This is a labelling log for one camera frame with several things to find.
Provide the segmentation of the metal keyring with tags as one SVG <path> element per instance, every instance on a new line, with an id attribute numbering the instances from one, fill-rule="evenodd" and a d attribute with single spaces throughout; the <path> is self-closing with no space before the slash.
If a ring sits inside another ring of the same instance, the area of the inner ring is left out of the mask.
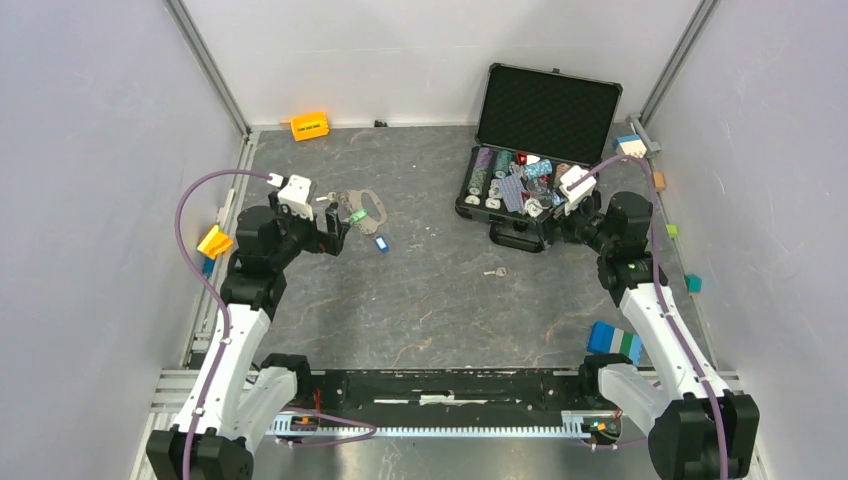
<path id="1" fill-rule="evenodd" d="M 348 222 L 363 235 L 376 235 L 388 220 L 384 202 L 372 189 L 329 192 L 319 196 L 317 201 L 338 202 L 348 212 Z"/>

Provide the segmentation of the small silver key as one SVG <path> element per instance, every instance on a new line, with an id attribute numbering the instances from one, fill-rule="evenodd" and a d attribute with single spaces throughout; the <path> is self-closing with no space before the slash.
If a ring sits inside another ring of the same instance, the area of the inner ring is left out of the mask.
<path id="1" fill-rule="evenodd" d="M 506 275 L 507 275 L 507 270 L 506 270 L 506 268 L 505 268 L 505 267 L 498 267 L 498 268 L 495 268 L 494 270 L 485 271 L 485 272 L 483 273 L 483 275 L 484 275 L 484 276 L 497 276 L 497 277 L 504 277 L 504 276 L 506 276 Z"/>

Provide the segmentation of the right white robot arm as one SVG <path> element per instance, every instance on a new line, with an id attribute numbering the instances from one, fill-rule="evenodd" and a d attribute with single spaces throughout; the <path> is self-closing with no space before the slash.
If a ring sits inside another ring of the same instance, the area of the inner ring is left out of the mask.
<path id="1" fill-rule="evenodd" d="M 662 479 L 745 478 L 760 420 L 755 400 L 728 386 L 682 320 L 653 256 L 652 203 L 618 192 L 601 210 L 598 196 L 563 204 L 563 235 L 597 253 L 599 281 L 641 338 L 659 383 L 622 354 L 590 355 L 577 382 L 580 400 L 591 408 L 611 402 L 628 416 Z"/>

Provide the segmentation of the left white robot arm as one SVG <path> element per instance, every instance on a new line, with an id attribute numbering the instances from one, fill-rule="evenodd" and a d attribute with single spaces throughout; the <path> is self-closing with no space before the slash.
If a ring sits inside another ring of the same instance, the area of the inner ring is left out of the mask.
<path id="1" fill-rule="evenodd" d="M 326 230 L 286 206 L 254 206 L 237 217 L 237 247 L 216 289 L 214 332 L 195 384 L 172 425 L 145 447 L 158 479 L 249 479 L 258 444 L 286 404 L 306 405 L 314 381 L 303 355 L 271 354 L 248 384 L 255 353 L 287 286 L 284 270 L 302 252 L 337 256 L 350 229 L 337 203 Z"/>

